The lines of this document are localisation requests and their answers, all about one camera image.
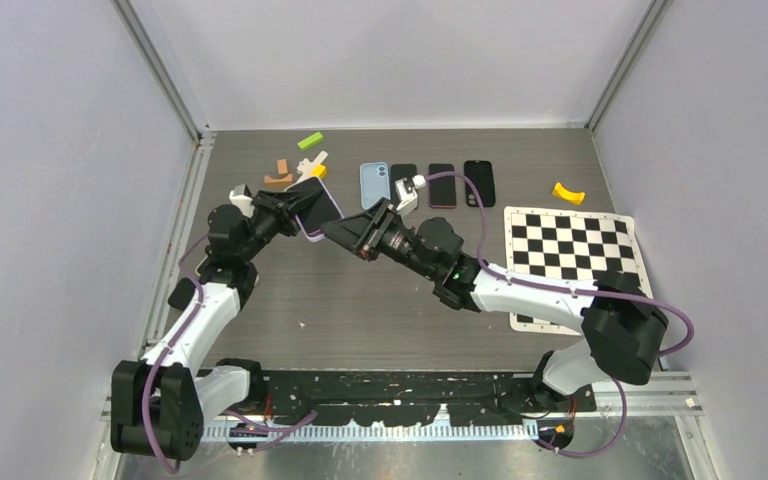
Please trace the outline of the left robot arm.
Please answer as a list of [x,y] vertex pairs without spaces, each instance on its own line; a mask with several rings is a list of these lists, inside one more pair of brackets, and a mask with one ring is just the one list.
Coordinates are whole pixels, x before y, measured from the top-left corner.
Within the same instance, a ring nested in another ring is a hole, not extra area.
[[236,407],[258,412],[267,398],[259,363],[225,360],[205,376],[203,362],[256,286],[255,257],[277,236],[294,237],[306,209],[331,198],[309,178],[285,191],[251,193],[239,185],[207,217],[205,258],[170,297],[182,313],[138,360],[123,360],[111,378],[114,451],[155,458],[170,474],[199,448],[205,426]]

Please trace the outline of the yellow curved block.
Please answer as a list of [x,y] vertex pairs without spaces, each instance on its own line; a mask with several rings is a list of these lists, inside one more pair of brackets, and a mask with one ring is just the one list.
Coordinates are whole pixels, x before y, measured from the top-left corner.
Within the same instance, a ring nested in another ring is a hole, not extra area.
[[572,205],[581,205],[586,199],[586,193],[566,188],[561,182],[556,182],[552,195]]

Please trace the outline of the black phone with dark frame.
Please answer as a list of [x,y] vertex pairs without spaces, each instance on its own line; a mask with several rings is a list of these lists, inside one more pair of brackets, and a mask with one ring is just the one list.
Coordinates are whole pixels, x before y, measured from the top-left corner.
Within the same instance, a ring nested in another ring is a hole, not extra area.
[[396,203],[399,200],[396,183],[405,178],[411,178],[418,174],[417,165],[413,163],[394,163],[389,167],[390,200]]

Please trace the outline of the green lego brick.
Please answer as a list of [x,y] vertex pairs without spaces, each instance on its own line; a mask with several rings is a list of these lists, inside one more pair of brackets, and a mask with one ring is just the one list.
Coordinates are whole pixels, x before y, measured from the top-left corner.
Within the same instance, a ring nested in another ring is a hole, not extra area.
[[324,140],[324,135],[321,132],[314,132],[297,142],[297,147],[301,151],[307,151],[314,146],[317,146]]

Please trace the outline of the checkerboard mat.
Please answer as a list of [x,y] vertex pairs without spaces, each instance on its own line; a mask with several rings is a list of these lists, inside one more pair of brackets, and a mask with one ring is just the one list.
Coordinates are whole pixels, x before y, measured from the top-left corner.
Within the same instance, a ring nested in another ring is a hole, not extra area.
[[632,217],[507,206],[503,218],[508,269],[559,280],[623,273],[652,295]]

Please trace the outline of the brown arch block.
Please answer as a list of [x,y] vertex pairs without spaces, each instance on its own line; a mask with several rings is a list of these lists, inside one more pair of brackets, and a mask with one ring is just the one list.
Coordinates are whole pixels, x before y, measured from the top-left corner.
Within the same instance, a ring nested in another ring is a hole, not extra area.
[[286,174],[279,177],[271,177],[266,175],[264,177],[264,185],[268,188],[288,188],[294,183],[294,175]]

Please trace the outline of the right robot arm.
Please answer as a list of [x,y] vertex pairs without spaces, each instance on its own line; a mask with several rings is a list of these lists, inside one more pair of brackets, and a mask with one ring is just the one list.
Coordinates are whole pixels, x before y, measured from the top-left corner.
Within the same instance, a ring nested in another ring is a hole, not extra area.
[[465,253],[446,219],[409,227],[385,200],[322,231],[364,261],[386,256],[431,281],[434,295],[453,310],[524,315],[579,333],[577,343],[546,353],[532,375],[532,400],[544,410],[594,382],[645,385],[652,376],[668,320],[627,275],[575,281],[507,270]]

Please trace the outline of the purple phone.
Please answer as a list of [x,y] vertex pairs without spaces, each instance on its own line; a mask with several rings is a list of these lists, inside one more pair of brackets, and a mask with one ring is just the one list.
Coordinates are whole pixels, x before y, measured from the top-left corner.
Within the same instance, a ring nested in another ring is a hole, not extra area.
[[[433,176],[444,172],[454,172],[449,163],[431,163],[428,173]],[[442,176],[428,181],[429,206],[435,209],[453,209],[457,206],[456,179],[454,176]]]

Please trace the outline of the black phone near left edge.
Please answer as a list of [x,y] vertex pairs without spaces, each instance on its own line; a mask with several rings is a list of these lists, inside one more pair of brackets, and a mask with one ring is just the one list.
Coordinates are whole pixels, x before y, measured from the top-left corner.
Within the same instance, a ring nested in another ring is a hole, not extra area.
[[181,278],[167,298],[167,304],[174,310],[184,311],[196,294],[196,285],[189,278]]

